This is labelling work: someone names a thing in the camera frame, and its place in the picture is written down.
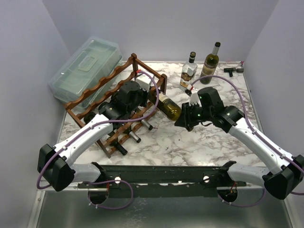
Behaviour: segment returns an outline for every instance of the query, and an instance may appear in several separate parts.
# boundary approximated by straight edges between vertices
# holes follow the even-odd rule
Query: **white marble surface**
[[[181,106],[188,101],[188,96],[179,89],[182,64],[180,63],[155,63],[146,62],[151,68],[168,76],[167,95]],[[202,64],[199,64],[196,78],[199,77]],[[220,63],[215,74],[229,78],[223,69],[227,67],[240,67],[240,64]],[[129,76],[131,68],[119,75],[118,80]],[[234,73],[229,78],[241,91],[247,105],[248,116],[256,123],[253,107],[248,95],[243,74]],[[196,87],[203,88],[205,85],[198,82]],[[208,86],[213,86],[219,91],[224,105],[235,105],[241,108],[239,97],[227,82],[213,78]],[[223,165],[227,161],[234,160],[245,165],[264,166],[259,158],[253,154],[243,143],[226,134],[221,129],[210,125],[208,127],[196,126],[192,132],[184,128],[175,127],[174,122],[168,120],[165,115],[158,112],[149,122],[155,129],[148,131],[142,127],[136,133],[141,137],[140,143],[128,139],[124,148],[128,151],[122,156],[116,151],[110,159],[95,144],[87,149],[76,161],[76,163],[98,162],[99,164],[112,165]],[[65,140],[77,132],[79,127],[67,114],[62,129],[60,141]]]

